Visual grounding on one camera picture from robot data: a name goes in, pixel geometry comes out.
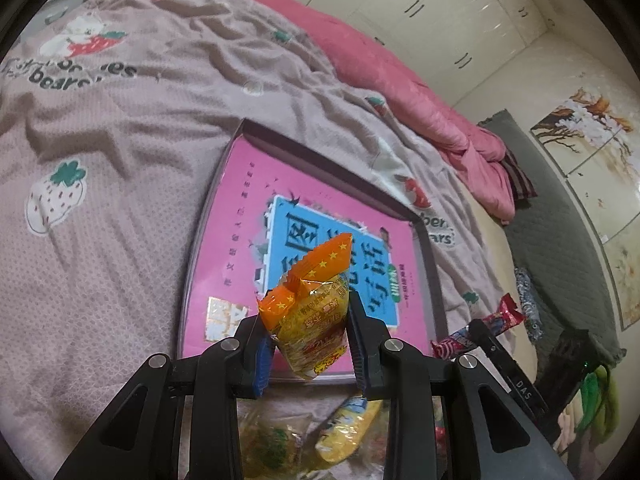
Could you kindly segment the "pink quilt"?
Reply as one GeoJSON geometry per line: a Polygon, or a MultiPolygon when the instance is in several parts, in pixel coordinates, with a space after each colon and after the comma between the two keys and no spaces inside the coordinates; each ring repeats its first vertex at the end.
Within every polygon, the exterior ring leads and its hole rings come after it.
{"type": "Polygon", "coordinates": [[[472,196],[496,219],[508,223],[515,203],[508,173],[501,165],[506,144],[449,107],[389,50],[352,26],[311,10],[295,0],[250,0],[284,18],[284,29],[268,37],[284,48],[306,42],[328,59],[337,78],[371,91],[403,125],[438,149],[472,196]]]}

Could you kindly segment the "red blue candy stick packet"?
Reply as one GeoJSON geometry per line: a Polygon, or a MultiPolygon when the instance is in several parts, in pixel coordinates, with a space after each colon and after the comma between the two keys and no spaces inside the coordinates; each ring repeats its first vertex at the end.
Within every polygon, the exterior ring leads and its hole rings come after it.
{"type": "Polygon", "coordinates": [[[484,318],[473,318],[467,326],[456,330],[440,341],[432,342],[432,352],[436,359],[453,360],[463,356],[480,345],[484,339],[502,335],[520,325],[525,316],[518,310],[510,294],[505,294],[497,310],[484,318]]]}

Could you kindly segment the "pink strawberry bear blanket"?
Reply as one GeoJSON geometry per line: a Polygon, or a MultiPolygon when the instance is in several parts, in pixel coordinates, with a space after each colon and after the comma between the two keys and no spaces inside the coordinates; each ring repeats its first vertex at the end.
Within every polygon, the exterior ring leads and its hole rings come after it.
{"type": "Polygon", "coordinates": [[[501,299],[456,170],[317,47],[268,37],[285,25],[250,0],[89,0],[2,61],[1,431],[34,478],[175,347],[198,217],[242,119],[396,198],[416,182],[450,328],[501,299]]]}

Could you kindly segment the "orange yellow snack packet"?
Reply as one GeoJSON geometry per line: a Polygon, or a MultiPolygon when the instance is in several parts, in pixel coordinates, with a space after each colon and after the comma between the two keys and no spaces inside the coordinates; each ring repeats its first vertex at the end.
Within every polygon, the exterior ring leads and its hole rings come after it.
{"type": "Polygon", "coordinates": [[[292,373],[313,380],[347,349],[352,234],[341,233],[297,261],[258,301],[258,313],[292,373]]]}

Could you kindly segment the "floral wall painting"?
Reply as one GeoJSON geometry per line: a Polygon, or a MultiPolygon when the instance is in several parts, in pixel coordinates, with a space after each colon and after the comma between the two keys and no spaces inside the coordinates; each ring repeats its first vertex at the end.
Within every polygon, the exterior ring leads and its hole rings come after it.
{"type": "Polygon", "coordinates": [[[626,330],[639,321],[639,118],[587,87],[530,133],[560,168],[599,237],[626,330]]]}

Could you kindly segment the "grey quilted headboard cushion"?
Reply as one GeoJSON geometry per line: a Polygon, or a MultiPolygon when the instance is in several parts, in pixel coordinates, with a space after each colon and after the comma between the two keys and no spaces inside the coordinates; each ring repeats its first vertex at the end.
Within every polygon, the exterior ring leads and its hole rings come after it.
{"type": "Polygon", "coordinates": [[[529,332],[544,368],[563,330],[586,330],[599,360],[616,367],[626,356],[618,341],[613,303],[588,228],[544,155],[507,110],[480,123],[495,133],[536,192],[517,198],[506,226],[514,266],[530,279],[540,326],[529,332]]]}

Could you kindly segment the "clear green label snack bag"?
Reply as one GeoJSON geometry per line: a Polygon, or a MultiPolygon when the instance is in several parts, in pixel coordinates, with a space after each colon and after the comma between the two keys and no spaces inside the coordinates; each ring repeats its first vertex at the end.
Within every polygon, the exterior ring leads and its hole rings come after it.
{"type": "Polygon", "coordinates": [[[257,401],[240,422],[243,478],[297,479],[311,423],[309,413],[281,414],[257,401]]]}

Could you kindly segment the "white wardrobe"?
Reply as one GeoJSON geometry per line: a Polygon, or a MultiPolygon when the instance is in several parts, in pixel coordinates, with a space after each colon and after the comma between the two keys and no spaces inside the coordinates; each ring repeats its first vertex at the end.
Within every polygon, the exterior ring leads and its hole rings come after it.
{"type": "Polygon", "coordinates": [[[457,104],[547,30],[533,0],[297,0],[395,53],[457,104]]]}

